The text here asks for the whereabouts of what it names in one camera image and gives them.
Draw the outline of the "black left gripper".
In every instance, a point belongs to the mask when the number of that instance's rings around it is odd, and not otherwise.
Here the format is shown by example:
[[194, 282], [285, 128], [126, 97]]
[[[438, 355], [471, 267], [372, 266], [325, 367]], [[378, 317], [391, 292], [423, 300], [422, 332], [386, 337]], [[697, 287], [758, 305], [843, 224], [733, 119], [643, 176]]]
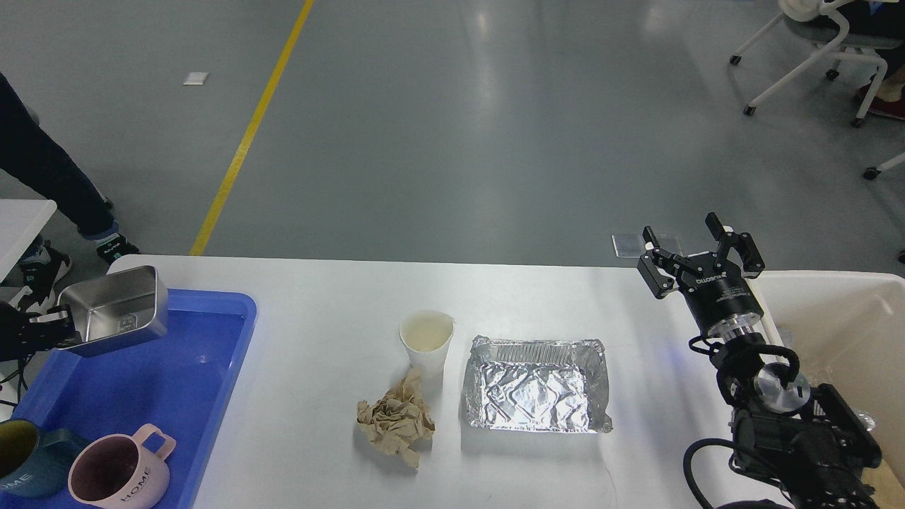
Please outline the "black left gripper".
[[[31, 325], [28, 337], [25, 327]], [[44, 315], [17, 310], [7, 302], [1, 303], [1, 362], [23, 360], [35, 352], [65, 348], [75, 339], [71, 326], [71, 309], [58, 305]]]

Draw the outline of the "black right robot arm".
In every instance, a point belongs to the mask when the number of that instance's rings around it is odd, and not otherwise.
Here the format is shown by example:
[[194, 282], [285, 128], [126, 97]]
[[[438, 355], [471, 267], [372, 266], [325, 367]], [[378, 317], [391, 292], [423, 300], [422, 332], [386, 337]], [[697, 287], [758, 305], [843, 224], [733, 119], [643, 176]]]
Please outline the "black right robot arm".
[[683, 295], [699, 328], [689, 348], [710, 359], [720, 395], [732, 408], [730, 440], [701, 439], [683, 455], [692, 496], [701, 507], [711, 506], [694, 477], [694, 455], [726, 447], [731, 470], [778, 488], [794, 508], [876, 507], [862, 473], [879, 467], [879, 445], [833, 385], [813, 387], [798, 355], [756, 330], [765, 310], [749, 280], [765, 264], [751, 235], [724, 226], [715, 213], [705, 223], [715, 251], [683, 257], [644, 228], [637, 264], [653, 296]]

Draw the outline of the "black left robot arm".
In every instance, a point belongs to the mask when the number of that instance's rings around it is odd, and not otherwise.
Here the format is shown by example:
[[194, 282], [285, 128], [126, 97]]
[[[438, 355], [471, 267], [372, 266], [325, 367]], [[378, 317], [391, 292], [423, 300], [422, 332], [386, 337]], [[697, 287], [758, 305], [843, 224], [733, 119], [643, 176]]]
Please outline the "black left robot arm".
[[1, 303], [1, 361], [16, 361], [18, 367], [2, 383], [19, 377], [25, 382], [25, 365], [40, 351], [64, 348], [80, 338], [71, 318], [70, 306], [54, 306], [45, 315], [23, 312]]

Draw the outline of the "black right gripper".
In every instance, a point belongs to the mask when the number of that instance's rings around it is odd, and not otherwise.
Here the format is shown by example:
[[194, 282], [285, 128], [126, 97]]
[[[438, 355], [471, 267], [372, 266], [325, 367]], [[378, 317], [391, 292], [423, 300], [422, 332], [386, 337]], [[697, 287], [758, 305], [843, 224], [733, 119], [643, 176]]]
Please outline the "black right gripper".
[[[724, 226], [715, 212], [705, 218], [705, 225], [718, 250], [692, 255], [689, 263], [701, 274], [688, 271], [688, 258], [660, 246], [653, 229], [646, 226], [642, 232], [646, 251], [640, 255], [637, 270], [656, 299], [662, 300], [675, 290], [681, 277], [681, 293], [689, 307], [701, 337], [720, 337], [722, 322], [740, 319], [748, 325], [756, 325], [764, 312], [745, 278], [757, 278], [765, 269], [759, 249], [749, 233], [736, 233]], [[728, 253], [734, 250], [742, 261], [742, 269], [728, 261]]]

